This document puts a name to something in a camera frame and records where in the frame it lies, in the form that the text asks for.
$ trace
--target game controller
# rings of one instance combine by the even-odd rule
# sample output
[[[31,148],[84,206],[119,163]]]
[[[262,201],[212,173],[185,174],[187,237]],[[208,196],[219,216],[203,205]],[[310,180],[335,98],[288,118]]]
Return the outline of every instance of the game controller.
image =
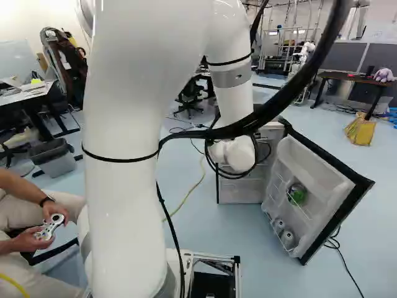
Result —
[[[56,228],[62,225],[64,221],[65,221],[65,217],[63,214],[54,213],[53,215],[51,215],[50,222],[46,222],[45,220],[43,220],[44,223],[42,225],[43,230],[41,232],[34,233],[34,237],[37,240],[48,241],[54,235]]]

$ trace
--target yellow broom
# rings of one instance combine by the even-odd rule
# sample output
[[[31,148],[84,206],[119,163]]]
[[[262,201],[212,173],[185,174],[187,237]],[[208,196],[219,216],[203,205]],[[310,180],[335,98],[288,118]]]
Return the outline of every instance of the yellow broom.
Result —
[[[344,129],[350,142],[361,146],[371,145],[373,133],[377,124],[374,121],[369,121],[371,115],[371,112],[367,114],[358,112],[355,120]]]

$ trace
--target gray trash bin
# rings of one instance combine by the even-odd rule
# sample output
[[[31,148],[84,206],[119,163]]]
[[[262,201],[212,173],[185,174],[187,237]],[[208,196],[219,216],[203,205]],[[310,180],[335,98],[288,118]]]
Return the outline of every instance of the gray trash bin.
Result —
[[[73,151],[64,138],[57,138],[32,147],[29,157],[45,174],[55,178],[76,168],[76,161],[71,154]]]

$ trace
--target stuffed animal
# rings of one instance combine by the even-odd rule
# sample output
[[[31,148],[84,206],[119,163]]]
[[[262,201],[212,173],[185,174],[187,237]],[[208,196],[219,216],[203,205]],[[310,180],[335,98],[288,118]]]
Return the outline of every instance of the stuffed animal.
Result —
[[[394,82],[396,80],[396,78],[393,76],[393,72],[388,68],[382,68],[381,70],[378,70],[373,78],[377,82],[380,81],[382,83]]]

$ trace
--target mini fridge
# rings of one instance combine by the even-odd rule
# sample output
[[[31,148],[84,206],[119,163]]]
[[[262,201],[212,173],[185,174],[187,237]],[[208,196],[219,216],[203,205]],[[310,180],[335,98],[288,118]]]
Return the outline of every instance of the mini fridge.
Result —
[[[239,180],[217,173],[217,203],[261,204],[281,249],[305,265],[374,182],[295,131],[283,118],[263,126],[256,139],[259,160],[267,158]],[[231,171],[229,166],[219,167]]]

